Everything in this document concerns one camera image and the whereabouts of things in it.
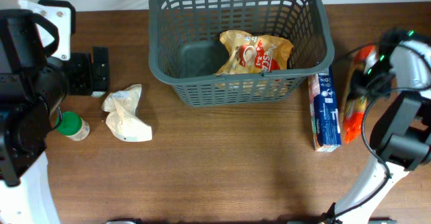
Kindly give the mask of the yellow Nescafe bag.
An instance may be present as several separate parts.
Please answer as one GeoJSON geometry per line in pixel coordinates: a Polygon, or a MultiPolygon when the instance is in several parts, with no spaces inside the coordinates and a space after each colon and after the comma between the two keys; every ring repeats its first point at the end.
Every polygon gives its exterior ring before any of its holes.
{"type": "Polygon", "coordinates": [[[288,68],[294,45],[285,38],[253,36],[245,31],[227,30],[220,34],[229,58],[216,75],[262,73],[288,68]]]}

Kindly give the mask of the cream plastic bag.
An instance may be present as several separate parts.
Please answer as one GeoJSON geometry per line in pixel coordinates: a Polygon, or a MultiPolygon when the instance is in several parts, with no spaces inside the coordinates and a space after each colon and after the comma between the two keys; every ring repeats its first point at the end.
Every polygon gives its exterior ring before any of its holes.
{"type": "Polygon", "coordinates": [[[105,123],[121,141],[138,143],[153,138],[151,126],[136,116],[141,93],[141,84],[133,84],[110,93],[102,103],[102,110],[108,113],[105,123]]]}

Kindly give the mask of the grey plastic basket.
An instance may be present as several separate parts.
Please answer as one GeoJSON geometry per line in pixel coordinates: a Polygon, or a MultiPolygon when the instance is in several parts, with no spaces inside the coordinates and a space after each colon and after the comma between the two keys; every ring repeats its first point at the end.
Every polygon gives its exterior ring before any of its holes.
{"type": "Polygon", "coordinates": [[[149,0],[149,65],[190,106],[271,102],[328,69],[322,0],[149,0]]]}

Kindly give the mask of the orange spaghetti packet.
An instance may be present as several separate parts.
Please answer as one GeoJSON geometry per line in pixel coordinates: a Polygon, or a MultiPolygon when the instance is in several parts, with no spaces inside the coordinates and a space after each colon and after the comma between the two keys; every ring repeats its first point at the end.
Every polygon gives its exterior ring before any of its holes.
{"type": "Polygon", "coordinates": [[[375,46],[367,46],[358,51],[346,75],[341,108],[344,143],[351,143],[360,136],[368,97],[366,78],[368,70],[377,62],[375,46]]]}

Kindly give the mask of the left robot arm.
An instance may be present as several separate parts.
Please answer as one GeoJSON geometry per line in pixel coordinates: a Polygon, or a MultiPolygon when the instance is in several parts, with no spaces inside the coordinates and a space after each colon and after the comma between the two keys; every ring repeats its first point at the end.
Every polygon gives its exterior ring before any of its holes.
{"type": "Polygon", "coordinates": [[[48,183],[46,136],[89,131],[61,110],[69,95],[110,87],[108,49],[72,52],[76,10],[68,1],[19,0],[1,11],[1,222],[58,223],[48,183]]]}

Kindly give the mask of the blue tissue pack box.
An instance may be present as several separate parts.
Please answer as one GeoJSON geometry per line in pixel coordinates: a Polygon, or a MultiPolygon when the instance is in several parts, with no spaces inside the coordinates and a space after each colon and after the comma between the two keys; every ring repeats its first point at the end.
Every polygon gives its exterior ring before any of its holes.
{"type": "Polygon", "coordinates": [[[332,68],[308,77],[314,150],[332,152],[341,146],[341,128],[332,68]]]}

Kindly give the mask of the green lid jar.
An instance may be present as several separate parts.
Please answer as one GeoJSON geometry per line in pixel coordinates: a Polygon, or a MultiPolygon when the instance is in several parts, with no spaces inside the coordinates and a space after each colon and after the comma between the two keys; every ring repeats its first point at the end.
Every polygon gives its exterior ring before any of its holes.
{"type": "Polygon", "coordinates": [[[104,96],[106,94],[105,91],[93,91],[91,96],[93,98],[101,98],[102,96],[104,96]]]}
{"type": "Polygon", "coordinates": [[[90,125],[78,114],[64,112],[57,131],[72,141],[82,141],[90,134],[90,125]]]}

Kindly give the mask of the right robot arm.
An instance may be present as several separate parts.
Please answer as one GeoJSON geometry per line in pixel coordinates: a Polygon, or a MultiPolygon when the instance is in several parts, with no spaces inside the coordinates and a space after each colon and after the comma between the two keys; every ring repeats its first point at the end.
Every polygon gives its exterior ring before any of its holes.
{"type": "Polygon", "coordinates": [[[324,223],[368,223],[398,181],[430,163],[430,37],[394,28],[353,52],[344,99],[366,103],[360,134],[370,159],[324,223]]]}

